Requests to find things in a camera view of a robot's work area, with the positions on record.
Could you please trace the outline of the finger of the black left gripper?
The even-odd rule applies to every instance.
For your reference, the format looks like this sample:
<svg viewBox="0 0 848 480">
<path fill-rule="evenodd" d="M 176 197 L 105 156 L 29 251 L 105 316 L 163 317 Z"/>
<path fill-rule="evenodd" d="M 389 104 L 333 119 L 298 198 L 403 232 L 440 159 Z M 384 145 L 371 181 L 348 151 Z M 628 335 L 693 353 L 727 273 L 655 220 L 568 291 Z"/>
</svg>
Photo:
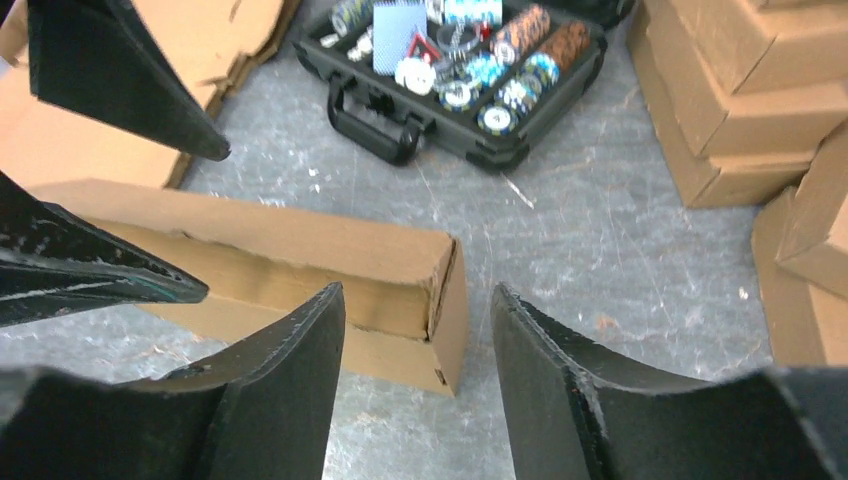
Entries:
<svg viewBox="0 0 848 480">
<path fill-rule="evenodd" d="M 38 100 L 193 156 L 229 156 L 132 2 L 30 1 L 27 17 Z"/>
<path fill-rule="evenodd" d="M 123 304 L 196 304 L 184 270 L 1 177 L 1 324 Z"/>
</svg>

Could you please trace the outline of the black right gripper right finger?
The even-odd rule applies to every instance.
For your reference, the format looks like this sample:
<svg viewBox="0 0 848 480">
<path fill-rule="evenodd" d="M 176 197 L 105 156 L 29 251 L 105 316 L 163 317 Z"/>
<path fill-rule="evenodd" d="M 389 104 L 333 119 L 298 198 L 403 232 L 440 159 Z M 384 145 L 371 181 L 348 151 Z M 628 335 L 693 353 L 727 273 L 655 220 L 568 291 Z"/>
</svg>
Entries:
<svg viewBox="0 0 848 480">
<path fill-rule="evenodd" d="M 847 371 L 763 367 L 720 382 L 583 336 L 509 285 L 491 301 L 520 479 L 843 479 Z"/>
</svg>

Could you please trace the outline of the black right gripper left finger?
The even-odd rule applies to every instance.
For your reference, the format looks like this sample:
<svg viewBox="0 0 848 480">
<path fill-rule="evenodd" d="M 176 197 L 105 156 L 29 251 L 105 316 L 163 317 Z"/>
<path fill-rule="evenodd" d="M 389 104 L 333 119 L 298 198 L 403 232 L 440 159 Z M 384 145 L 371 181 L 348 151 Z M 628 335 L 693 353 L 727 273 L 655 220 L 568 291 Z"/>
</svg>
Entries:
<svg viewBox="0 0 848 480">
<path fill-rule="evenodd" d="M 334 282 L 288 316 L 157 379 L 1 373 L 5 479 L 318 479 L 345 332 Z"/>
</svg>

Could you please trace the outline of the brown cardboard box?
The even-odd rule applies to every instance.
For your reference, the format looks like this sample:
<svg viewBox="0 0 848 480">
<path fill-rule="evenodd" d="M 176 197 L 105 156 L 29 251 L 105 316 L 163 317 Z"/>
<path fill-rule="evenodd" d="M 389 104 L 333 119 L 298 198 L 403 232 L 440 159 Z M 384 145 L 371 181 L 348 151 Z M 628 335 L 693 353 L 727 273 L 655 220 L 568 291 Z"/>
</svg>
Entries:
<svg viewBox="0 0 848 480">
<path fill-rule="evenodd" d="M 97 179 L 33 193 L 208 285 L 203 302 L 151 314 L 234 342 L 338 281 L 347 370 L 457 393 L 468 294 L 461 244 L 445 232 Z"/>
</svg>

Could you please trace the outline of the leaning folded cardboard box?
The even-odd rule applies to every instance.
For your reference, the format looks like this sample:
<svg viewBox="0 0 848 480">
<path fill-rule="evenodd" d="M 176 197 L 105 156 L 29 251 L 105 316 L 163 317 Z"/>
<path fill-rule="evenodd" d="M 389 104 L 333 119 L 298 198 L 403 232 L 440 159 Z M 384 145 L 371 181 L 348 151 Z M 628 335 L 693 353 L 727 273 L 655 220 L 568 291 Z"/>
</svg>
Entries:
<svg viewBox="0 0 848 480">
<path fill-rule="evenodd" d="M 772 355 L 781 365 L 847 363 L 847 127 L 799 186 L 757 215 L 751 247 Z"/>
</svg>

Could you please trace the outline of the flat cardboard sheet stack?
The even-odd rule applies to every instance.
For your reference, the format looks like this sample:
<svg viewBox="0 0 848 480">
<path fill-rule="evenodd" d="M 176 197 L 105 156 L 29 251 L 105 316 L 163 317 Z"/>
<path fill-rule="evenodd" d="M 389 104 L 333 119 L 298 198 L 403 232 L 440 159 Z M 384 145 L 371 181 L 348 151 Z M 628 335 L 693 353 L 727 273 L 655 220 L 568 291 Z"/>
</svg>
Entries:
<svg viewBox="0 0 848 480">
<path fill-rule="evenodd" d="M 295 1 L 5 1 L 1 193 L 178 184 L 226 159 L 223 99 L 279 48 Z"/>
</svg>

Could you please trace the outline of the black poker chip case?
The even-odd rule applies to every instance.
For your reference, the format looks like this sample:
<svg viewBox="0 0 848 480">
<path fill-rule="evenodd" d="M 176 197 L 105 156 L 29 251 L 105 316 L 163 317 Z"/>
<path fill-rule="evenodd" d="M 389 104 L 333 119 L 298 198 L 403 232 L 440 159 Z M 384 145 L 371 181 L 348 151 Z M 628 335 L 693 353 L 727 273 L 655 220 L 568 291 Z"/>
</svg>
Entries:
<svg viewBox="0 0 848 480">
<path fill-rule="evenodd" d="M 589 90 L 629 1 L 340 1 L 294 48 L 341 135 L 393 165 L 426 139 L 509 170 Z"/>
</svg>

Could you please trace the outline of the stacked folded cardboard boxes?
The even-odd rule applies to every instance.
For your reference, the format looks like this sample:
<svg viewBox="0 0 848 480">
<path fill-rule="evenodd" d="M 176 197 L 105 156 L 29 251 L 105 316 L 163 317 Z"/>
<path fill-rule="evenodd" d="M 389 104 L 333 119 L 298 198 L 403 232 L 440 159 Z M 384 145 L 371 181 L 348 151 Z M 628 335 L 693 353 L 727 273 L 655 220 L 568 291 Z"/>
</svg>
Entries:
<svg viewBox="0 0 848 480">
<path fill-rule="evenodd" d="M 759 204 L 847 118 L 847 6 L 644 1 L 627 41 L 689 208 Z"/>
</svg>

